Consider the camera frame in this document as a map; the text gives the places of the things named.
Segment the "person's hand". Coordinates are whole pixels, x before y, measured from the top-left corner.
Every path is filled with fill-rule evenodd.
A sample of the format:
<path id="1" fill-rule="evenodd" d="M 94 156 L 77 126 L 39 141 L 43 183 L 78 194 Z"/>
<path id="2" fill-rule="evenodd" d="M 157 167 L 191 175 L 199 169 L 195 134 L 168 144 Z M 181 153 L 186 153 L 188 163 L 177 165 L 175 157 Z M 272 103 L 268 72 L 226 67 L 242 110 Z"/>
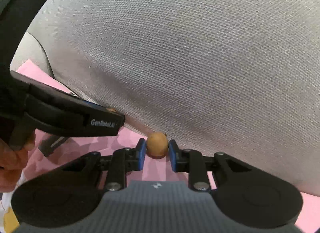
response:
<path id="1" fill-rule="evenodd" d="M 1 139 L 1 171 L 0 188 L 1 192 L 11 192 L 15 189 L 22 171 L 26 168 L 29 160 L 29 153 L 35 148 L 35 131 L 31 133 L 21 150 L 13 151 Z"/>

